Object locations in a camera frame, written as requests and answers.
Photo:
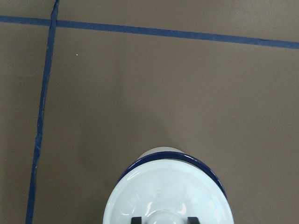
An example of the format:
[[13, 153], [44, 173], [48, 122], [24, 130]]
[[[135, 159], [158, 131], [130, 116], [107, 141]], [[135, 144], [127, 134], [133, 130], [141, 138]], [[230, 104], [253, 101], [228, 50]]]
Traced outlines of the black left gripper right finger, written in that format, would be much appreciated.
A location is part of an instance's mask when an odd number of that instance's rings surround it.
[[188, 224], [199, 224], [199, 219], [197, 217], [188, 217], [187, 223]]

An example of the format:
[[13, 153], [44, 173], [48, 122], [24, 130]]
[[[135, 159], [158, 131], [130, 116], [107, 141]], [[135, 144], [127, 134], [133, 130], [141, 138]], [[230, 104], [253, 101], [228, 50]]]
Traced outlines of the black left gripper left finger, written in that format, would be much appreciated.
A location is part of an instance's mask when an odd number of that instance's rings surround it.
[[142, 217], [132, 217], [131, 224], [142, 224]]

